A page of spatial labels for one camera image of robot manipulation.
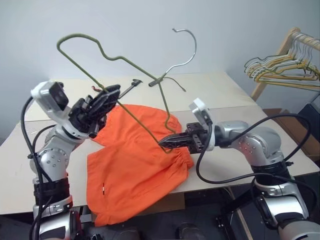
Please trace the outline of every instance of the white wall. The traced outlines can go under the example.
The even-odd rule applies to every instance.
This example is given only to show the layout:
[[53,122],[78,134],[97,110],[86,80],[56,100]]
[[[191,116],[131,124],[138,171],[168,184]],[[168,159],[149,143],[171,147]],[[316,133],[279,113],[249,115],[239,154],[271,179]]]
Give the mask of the white wall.
[[[0,0],[0,137],[19,120],[29,91],[49,78],[82,78],[57,50],[70,33],[100,40],[110,56],[124,55],[154,74],[184,61],[192,51],[186,33],[195,34],[194,60],[172,73],[226,71],[248,94],[255,84],[244,63],[275,53],[291,27],[320,36],[319,0]],[[94,44],[75,39],[63,45],[97,77],[138,75],[122,62],[101,58]],[[271,91],[276,92],[271,98]],[[298,111],[313,92],[268,86],[263,108]]]

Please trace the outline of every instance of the orange cloth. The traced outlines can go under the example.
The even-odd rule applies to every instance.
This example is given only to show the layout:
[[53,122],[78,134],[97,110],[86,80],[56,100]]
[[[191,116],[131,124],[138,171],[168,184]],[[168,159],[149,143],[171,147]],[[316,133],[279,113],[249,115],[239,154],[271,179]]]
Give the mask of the orange cloth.
[[[164,126],[165,111],[140,105],[126,107],[158,140],[172,134]],[[168,126],[181,132],[174,116]],[[97,215],[97,227],[126,221],[148,208],[186,180],[194,164],[186,147],[164,153],[120,106],[108,114],[106,127],[94,141],[105,146],[87,158],[86,199]]]

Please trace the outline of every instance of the tabletop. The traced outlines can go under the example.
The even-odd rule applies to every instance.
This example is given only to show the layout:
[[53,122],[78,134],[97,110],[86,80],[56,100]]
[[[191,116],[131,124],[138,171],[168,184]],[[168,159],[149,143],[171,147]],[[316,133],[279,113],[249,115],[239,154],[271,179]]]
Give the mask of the tabletop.
[[[187,90],[187,93],[192,91],[192,81],[197,79],[197,84],[202,86],[199,87],[198,90],[194,89],[194,92],[198,95],[193,96],[190,94],[188,96],[184,96],[188,102],[183,102],[180,105],[171,105],[172,109],[175,110],[172,110],[171,113],[178,118],[182,125],[183,131],[185,130],[187,123],[197,121],[192,112],[190,110],[186,110],[187,108],[185,107],[188,107],[189,103],[192,102],[193,99],[191,98],[193,97],[200,97],[207,104],[215,122],[242,120],[248,122],[249,124],[253,124],[266,117],[261,108],[257,106],[255,102],[253,102],[225,73],[214,73],[211,75],[208,74],[203,78],[201,77],[203,74],[193,74],[192,77],[191,75],[192,74],[188,74],[189,78],[184,78],[179,75],[177,79],[181,80],[180,84],[183,85],[183,87]],[[69,85],[66,84],[65,91],[69,97],[70,90],[68,90],[68,86]],[[80,89],[79,86],[77,89],[79,89],[80,92],[85,92],[84,90]],[[139,91],[137,88],[132,91],[132,94],[135,93],[138,95],[139,93],[141,95],[144,94],[144,92],[145,91],[142,93],[142,91]],[[171,98],[175,100],[178,99],[168,94],[168,99]],[[138,98],[134,100],[134,104],[137,104],[139,101],[141,101]],[[151,105],[151,107],[154,107],[154,105],[157,104],[159,105],[158,101],[149,101],[147,106]],[[31,140],[33,140],[34,136],[39,130],[48,125],[54,124],[54,121],[46,120],[45,116],[41,115],[40,112],[37,113],[36,109],[37,106],[33,105],[33,110],[31,111],[31,114],[28,115],[29,121],[26,122],[26,129]],[[274,121],[269,120],[268,122],[265,122],[263,126],[273,128],[278,132],[282,141],[281,149],[285,156],[297,146],[297,144],[287,135],[287,133]],[[42,146],[45,136],[46,134],[44,133],[38,139],[37,149]],[[69,173],[70,193],[73,196],[74,206],[87,204],[87,155],[96,152],[101,148],[102,146],[100,146],[98,143],[88,139],[74,152],[72,152],[70,156],[67,171]],[[0,214],[31,211],[35,201],[32,184],[32,179],[35,177],[35,174],[29,167],[29,160],[27,159],[28,148],[22,136],[21,126],[19,123],[16,125],[8,139],[0,147],[0,154],[2,157],[2,165],[0,168],[0,181],[2,183]],[[198,154],[192,155],[192,159],[195,163],[198,156]],[[307,158],[301,150],[298,151],[291,160],[294,162],[294,164],[289,168],[289,171],[294,176],[319,171],[319,168],[309,158]],[[219,181],[237,177],[243,174],[248,174],[251,173],[252,170],[245,157],[240,152],[236,151],[235,149],[221,149],[216,147],[213,151],[206,152],[204,155],[200,165],[200,172],[207,179]],[[172,192],[180,193],[209,188],[220,188],[223,186],[245,184],[249,183],[250,181],[250,178],[246,178],[228,184],[208,184],[201,181],[197,177],[196,169],[193,167],[189,170],[189,177],[187,180]]]

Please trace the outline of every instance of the floor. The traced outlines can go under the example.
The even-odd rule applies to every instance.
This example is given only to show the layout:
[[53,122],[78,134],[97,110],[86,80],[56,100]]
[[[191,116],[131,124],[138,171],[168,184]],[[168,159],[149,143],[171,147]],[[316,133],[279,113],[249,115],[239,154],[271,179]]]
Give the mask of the floor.
[[[319,193],[319,173],[300,176],[297,179],[312,186]],[[232,192],[238,196],[248,187],[248,185],[233,187]],[[305,189],[300,191],[308,206],[310,193]],[[104,240],[116,240],[119,232],[135,227],[142,232],[145,240],[169,240],[176,238],[176,229],[180,224],[189,222],[196,224],[209,240],[226,240],[222,230],[217,227],[215,216],[220,213],[221,206],[230,200],[229,194],[222,188],[189,192],[185,193],[184,210],[136,216],[123,223],[104,227],[94,227],[93,224],[86,223],[83,229],[87,235],[101,234]],[[265,227],[259,212],[252,204],[243,207],[242,213],[254,240],[279,239],[277,231]],[[320,220],[319,213],[313,216],[313,220]],[[0,216],[0,240],[27,239],[30,221],[32,221],[31,213]],[[231,226],[237,240],[247,240],[236,214],[233,215]]]

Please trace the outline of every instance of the wooden clothes rack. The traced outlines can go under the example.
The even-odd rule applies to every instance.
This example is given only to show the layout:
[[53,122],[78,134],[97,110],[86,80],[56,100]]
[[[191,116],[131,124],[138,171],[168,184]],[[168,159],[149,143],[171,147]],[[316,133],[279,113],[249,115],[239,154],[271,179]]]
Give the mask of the wooden clothes rack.
[[[292,35],[294,33],[301,33],[300,32],[300,28],[298,27],[293,27],[289,30],[289,32],[287,33],[285,39],[283,40],[279,50],[276,52],[277,55],[285,55],[288,53],[289,49],[292,46],[293,43],[293,39],[292,39]],[[301,37],[298,37],[296,39],[296,41],[299,41],[301,43],[304,43],[310,47],[313,47],[314,49],[320,51],[320,42],[317,44],[312,44],[313,41],[311,40],[317,40],[316,38],[312,37],[312,36],[307,36],[304,34]],[[266,88],[267,83],[264,82],[259,82],[258,85],[255,87],[255,89],[253,90],[252,94],[251,94],[251,98],[254,101],[257,101],[257,99],[259,98],[259,96],[261,95],[261,93],[263,92],[263,90]]]

